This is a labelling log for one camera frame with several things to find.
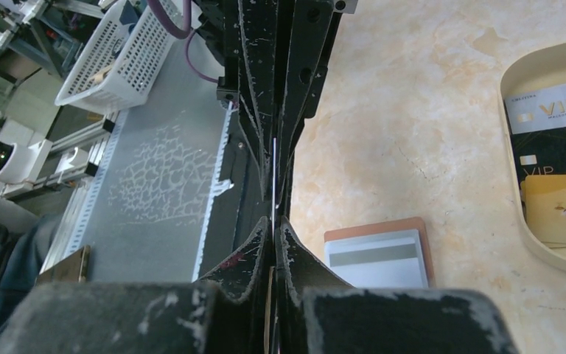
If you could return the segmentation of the thin white credit card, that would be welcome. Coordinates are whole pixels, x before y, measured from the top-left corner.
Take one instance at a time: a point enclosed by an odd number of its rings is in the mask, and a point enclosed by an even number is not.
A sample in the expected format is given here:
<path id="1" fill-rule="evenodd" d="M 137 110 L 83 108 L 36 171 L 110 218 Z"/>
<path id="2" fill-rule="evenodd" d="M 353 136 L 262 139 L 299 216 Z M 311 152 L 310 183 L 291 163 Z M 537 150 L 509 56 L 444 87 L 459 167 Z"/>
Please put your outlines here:
<path id="1" fill-rule="evenodd" d="M 276 212 L 277 212 L 277 154 L 278 154 L 278 144 L 277 138 L 273 137 L 272 141 L 272 168 L 271 168 L 271 211 L 270 211 L 270 219 L 271 219 L 271 226 L 272 229 L 276 228 Z"/>

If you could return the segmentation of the white card with stripe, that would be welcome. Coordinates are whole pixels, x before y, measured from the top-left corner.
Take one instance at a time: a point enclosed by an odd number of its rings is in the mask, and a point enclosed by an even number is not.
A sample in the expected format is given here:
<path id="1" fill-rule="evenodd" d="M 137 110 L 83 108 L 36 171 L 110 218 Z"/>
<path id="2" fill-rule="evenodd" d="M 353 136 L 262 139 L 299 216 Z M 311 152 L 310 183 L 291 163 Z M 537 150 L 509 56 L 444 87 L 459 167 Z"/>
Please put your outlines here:
<path id="1" fill-rule="evenodd" d="M 357 288 L 427 288 L 418 237 L 373 235 L 325 244 L 326 264 Z"/>

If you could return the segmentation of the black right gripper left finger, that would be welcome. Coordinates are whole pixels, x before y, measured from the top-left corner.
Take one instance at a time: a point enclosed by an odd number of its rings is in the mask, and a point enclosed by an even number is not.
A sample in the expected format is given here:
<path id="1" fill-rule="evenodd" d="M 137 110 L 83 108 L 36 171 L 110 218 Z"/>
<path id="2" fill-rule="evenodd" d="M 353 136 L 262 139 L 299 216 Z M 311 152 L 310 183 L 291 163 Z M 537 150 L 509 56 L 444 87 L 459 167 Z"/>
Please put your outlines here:
<path id="1" fill-rule="evenodd" d="M 49 282 L 0 334 L 0 353 L 263 353 L 270 221 L 192 283 Z"/>

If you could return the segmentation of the yellow credit cards stack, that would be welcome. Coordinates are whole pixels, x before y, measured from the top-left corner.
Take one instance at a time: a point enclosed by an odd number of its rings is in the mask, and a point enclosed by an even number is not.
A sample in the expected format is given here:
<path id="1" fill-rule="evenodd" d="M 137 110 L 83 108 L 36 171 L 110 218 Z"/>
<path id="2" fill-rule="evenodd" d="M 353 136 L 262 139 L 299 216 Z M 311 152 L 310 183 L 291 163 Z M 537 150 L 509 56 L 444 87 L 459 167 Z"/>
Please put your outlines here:
<path id="1" fill-rule="evenodd" d="M 525 221 L 534 237 L 566 244 L 566 174 L 527 176 L 522 187 Z"/>

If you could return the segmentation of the tan leather card holder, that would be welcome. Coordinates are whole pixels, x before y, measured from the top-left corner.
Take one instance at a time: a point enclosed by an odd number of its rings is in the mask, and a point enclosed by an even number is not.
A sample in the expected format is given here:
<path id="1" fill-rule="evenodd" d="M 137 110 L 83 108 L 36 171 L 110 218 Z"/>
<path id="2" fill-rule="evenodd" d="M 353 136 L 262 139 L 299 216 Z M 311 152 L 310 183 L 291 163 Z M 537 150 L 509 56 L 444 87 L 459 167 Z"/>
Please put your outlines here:
<path id="1" fill-rule="evenodd" d="M 425 222 L 386 221 L 324 234 L 326 265 L 357 288 L 432 288 L 435 274 Z"/>

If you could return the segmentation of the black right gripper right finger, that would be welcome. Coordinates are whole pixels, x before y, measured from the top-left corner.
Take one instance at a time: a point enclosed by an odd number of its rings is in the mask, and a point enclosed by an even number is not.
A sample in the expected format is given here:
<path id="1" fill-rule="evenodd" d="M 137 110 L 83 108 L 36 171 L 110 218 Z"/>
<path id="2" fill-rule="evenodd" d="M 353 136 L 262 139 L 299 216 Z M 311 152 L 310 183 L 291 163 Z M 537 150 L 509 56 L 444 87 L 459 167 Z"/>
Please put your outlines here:
<path id="1" fill-rule="evenodd" d="M 299 240 L 273 236 L 282 353 L 516 353 L 496 305 L 464 289 L 356 288 Z"/>

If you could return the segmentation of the cream plastic tray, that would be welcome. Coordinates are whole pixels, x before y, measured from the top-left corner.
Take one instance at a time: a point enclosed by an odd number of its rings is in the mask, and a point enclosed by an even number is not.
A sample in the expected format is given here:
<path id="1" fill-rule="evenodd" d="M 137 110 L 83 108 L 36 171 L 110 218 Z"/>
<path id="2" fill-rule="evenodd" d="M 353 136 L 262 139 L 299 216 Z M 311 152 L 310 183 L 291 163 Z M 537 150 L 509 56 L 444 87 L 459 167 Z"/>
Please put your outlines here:
<path id="1" fill-rule="evenodd" d="M 545 263 L 566 271 L 566 43 L 507 68 L 500 113 L 524 242 Z"/>

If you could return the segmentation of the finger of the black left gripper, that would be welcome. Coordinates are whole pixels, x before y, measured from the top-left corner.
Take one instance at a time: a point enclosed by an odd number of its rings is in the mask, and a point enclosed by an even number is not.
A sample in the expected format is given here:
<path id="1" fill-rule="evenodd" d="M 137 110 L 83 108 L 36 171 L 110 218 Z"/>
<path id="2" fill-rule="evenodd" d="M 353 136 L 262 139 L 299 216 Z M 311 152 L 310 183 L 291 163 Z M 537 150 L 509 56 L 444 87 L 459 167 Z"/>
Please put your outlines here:
<path id="1" fill-rule="evenodd" d="M 262 195 L 272 194 L 277 1 L 238 1 L 240 126 L 257 165 Z"/>
<path id="2" fill-rule="evenodd" d="M 278 201 L 282 200 L 284 194 L 284 180 L 293 152 L 293 137 L 318 67 L 333 9 L 331 1 L 297 1 L 294 6 L 276 139 Z"/>

